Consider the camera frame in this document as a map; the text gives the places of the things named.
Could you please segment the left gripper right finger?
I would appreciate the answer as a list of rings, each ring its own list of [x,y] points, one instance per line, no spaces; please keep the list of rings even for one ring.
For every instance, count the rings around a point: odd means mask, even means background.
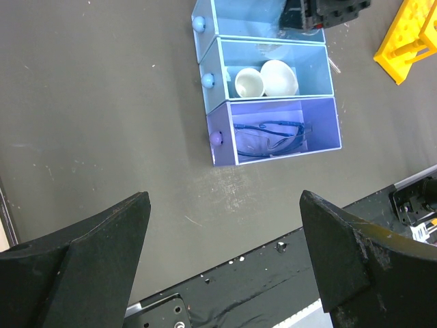
[[[366,221],[310,191],[300,213],[334,327],[435,327],[436,247]]]

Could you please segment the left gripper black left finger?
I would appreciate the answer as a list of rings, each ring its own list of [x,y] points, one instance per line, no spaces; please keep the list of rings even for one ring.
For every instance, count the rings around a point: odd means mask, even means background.
[[[1,326],[121,327],[150,212],[138,192],[1,252]]]

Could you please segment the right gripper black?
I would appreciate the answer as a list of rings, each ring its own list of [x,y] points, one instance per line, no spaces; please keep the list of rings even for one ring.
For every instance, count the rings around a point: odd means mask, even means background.
[[[371,1],[365,0],[289,0],[279,17],[279,29],[331,28],[358,18],[370,6]]]

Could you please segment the bent clear glass tube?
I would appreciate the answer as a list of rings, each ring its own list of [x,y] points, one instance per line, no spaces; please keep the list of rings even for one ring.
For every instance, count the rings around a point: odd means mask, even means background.
[[[328,62],[330,64],[330,67],[337,73],[337,74],[341,74],[341,70],[339,69],[339,67],[335,64],[335,62],[328,57]]]

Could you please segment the white round dish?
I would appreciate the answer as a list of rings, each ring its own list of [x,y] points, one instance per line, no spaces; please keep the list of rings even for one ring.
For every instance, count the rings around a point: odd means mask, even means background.
[[[274,59],[264,63],[260,70],[267,96],[294,96],[298,80],[294,71],[283,61]]]

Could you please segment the three-compartment blue organizer box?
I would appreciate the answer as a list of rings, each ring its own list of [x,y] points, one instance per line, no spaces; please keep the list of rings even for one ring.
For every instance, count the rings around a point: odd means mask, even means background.
[[[214,166],[342,147],[321,29],[282,28],[284,1],[198,1],[191,14]]]

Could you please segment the small white plastic cup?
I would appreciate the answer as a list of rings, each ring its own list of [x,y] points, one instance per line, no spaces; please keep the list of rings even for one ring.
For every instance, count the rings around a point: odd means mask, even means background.
[[[236,93],[241,98],[261,97],[265,93],[264,80],[254,68],[243,68],[235,78]]]

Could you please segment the yellow test tube rack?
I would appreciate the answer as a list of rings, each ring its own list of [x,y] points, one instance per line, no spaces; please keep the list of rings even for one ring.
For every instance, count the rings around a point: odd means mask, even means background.
[[[436,2],[403,1],[373,60],[400,85],[414,63],[434,54]]]

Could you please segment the blue safety glasses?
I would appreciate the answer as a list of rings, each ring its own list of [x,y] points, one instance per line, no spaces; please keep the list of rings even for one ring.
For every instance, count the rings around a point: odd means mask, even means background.
[[[293,154],[306,141],[302,122],[267,120],[257,124],[234,123],[239,156],[268,159]]]

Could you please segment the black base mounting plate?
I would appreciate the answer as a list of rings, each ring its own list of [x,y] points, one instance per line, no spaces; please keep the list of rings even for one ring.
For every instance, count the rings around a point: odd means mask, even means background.
[[[345,211],[399,235],[387,195]],[[125,327],[334,327],[324,312],[303,226],[127,309]]]

